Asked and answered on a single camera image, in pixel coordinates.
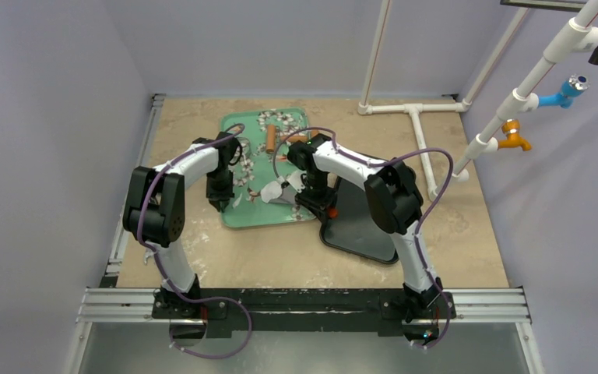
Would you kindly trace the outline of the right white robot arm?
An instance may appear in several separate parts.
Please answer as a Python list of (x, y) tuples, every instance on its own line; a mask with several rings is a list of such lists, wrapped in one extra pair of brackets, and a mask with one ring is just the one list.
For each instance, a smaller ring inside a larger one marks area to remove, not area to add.
[(332, 217), (337, 201), (336, 190), (327, 182), (330, 174), (364, 191), (371, 219), (389, 235), (398, 255), (410, 317), (426, 316), (439, 299), (452, 304), (424, 250), (420, 232), (424, 200), (415, 172), (402, 160), (367, 157), (323, 134), (292, 144), (287, 159), (304, 172), (304, 188), (297, 193), (296, 203), (321, 222)]

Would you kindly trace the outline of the orange faucet tap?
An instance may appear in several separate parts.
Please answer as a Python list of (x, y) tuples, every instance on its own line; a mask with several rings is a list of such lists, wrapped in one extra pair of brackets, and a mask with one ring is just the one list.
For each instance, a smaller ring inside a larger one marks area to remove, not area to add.
[(532, 145), (521, 134), (521, 125), (517, 119), (509, 119), (501, 127), (501, 132), (505, 136), (505, 139), (498, 140), (499, 149), (511, 149), (520, 148), (522, 151), (532, 150)]

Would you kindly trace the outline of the green floral tray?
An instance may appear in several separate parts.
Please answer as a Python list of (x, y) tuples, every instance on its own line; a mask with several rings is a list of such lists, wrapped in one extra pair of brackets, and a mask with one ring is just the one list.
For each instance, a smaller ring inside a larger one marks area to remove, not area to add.
[[(237, 136), (243, 155), (236, 155), (236, 164), (230, 166), (234, 175), (234, 198), (221, 214), (229, 228), (248, 228), (296, 221), (313, 221), (315, 216), (303, 207), (264, 203), (260, 190), (275, 178), (273, 155), (266, 153), (266, 126), (275, 125), (280, 135), (308, 127), (308, 117), (301, 108), (277, 108), (233, 113), (222, 118), (220, 129), (242, 124), (244, 130)], [(233, 201), (242, 193), (239, 206)]]

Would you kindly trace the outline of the metal scraper wooden handle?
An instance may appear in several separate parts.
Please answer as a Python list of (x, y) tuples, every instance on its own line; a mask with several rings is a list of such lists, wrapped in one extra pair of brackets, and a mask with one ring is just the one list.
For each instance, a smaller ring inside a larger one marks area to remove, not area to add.
[(338, 217), (336, 209), (336, 192), (327, 188), (325, 192), (317, 190), (303, 190), (302, 192), (283, 191), (280, 198), (270, 203), (288, 204), (303, 207), (312, 213), (320, 222), (324, 223)]

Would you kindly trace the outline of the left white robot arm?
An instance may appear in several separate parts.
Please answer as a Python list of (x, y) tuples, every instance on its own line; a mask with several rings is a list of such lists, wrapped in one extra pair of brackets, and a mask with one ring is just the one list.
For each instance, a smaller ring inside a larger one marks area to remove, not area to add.
[(220, 132), (198, 138), (176, 158), (154, 168), (132, 172), (122, 217), (123, 228), (146, 248), (161, 275), (152, 316), (155, 319), (206, 319), (210, 309), (226, 304), (223, 297), (203, 297), (199, 277), (181, 242), (185, 191), (206, 178), (206, 199), (222, 212), (234, 198), (233, 158), (243, 154), (236, 135)]

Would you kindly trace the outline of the silver open-end wrench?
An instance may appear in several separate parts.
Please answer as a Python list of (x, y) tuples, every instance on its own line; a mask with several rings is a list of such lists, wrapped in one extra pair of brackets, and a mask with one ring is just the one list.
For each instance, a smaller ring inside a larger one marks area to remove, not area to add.
[(147, 265), (148, 262), (154, 257), (156, 252), (157, 251), (155, 250), (155, 248), (146, 248), (143, 257), (143, 264)]

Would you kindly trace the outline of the wooden rolling pin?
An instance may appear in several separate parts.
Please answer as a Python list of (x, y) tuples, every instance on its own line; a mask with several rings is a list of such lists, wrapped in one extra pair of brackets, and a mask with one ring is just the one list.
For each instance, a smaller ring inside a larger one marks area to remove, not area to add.
[(272, 154), (275, 152), (276, 146), (283, 143), (296, 143), (296, 142), (307, 142), (312, 137), (318, 134), (317, 130), (311, 131), (309, 135), (280, 135), (280, 131), (277, 129), (275, 125), (267, 125), (266, 126), (267, 134), (266, 134), (266, 153)]

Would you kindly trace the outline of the white pvc pipe frame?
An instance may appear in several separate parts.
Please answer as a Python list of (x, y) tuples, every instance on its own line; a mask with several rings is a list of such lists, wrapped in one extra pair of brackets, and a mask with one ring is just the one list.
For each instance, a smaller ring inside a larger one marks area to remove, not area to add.
[[(394, 84), (468, 90), (501, 38), (513, 8), (496, 1), (408, 1), (390, 8), (389, 29), (378, 71), (389, 73), (388, 60), (399, 59)], [(463, 132), (472, 139), (496, 108), (518, 86), (543, 49), (570, 18), (568, 12), (532, 9), (498, 59), (485, 84), (463, 114)], [(573, 196), (598, 199), (598, 66), (583, 53), (557, 64), (536, 88), (551, 94), (566, 76), (587, 75), (589, 91), (569, 109), (542, 108), (521, 117), (530, 152), (505, 150), (484, 154), (475, 175), (489, 206), (562, 203)]]

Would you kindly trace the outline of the blue faucet tap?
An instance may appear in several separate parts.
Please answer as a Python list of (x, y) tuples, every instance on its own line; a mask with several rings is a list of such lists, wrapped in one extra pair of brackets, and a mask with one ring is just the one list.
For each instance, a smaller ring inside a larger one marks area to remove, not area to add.
[(570, 108), (574, 99), (589, 89), (590, 81), (583, 75), (572, 75), (561, 84), (560, 90), (550, 96), (539, 96), (538, 107)]

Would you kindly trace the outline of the black baking tray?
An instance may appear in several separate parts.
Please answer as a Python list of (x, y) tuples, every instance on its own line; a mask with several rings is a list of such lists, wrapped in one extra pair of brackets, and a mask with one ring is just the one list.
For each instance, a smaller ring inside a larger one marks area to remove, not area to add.
[(391, 237), (371, 217), (364, 187), (370, 176), (380, 172), (382, 161), (358, 162), (333, 154), (316, 156), (315, 163), (320, 171), (336, 176), (319, 232), (322, 243), (382, 264), (398, 262)]

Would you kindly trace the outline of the aluminium frame rail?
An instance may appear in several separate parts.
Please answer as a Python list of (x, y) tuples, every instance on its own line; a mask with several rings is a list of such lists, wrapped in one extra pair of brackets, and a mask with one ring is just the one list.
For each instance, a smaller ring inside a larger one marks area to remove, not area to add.
[[(145, 164), (150, 157), (150, 150), (166, 97), (167, 95), (165, 93), (155, 93), (151, 97), (149, 117), (143, 133), (142, 143), (135, 159), (135, 167), (140, 164)], [(100, 279), (98, 290), (116, 290), (115, 286), (121, 272), (121, 265), (125, 257), (127, 241), (130, 237), (130, 234), (128, 234), (122, 227), (122, 217), (125, 205), (126, 199), (124, 199), (121, 206), (121, 212), (118, 215), (117, 226), (111, 244), (111, 251), (107, 259), (104, 274)], [(76, 318), (69, 356), (65, 361), (62, 373), (79, 373), (91, 329), (92, 323), (80, 322), (79, 317)]]

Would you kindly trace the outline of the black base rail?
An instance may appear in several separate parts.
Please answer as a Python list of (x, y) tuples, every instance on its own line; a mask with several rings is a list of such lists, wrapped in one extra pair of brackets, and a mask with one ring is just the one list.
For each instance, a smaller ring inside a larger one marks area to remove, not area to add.
[(402, 288), (201, 288), (203, 297), (223, 297), (226, 304), (210, 309), (206, 319), (162, 319), (195, 320), (209, 338), (252, 329), (376, 333), (426, 344), (438, 338), (446, 321), (456, 318), (452, 294), (446, 294), (450, 306), (439, 299), (431, 310), (410, 317)]

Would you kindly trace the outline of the small white dough strip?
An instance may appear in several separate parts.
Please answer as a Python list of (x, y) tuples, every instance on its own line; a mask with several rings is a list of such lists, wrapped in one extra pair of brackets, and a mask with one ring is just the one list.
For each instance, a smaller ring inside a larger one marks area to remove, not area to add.
[(235, 199), (235, 201), (233, 201), (232, 207), (234, 209), (236, 209), (239, 206), (239, 204), (241, 203), (241, 199), (242, 199), (242, 193), (240, 193), (238, 195), (238, 197)]

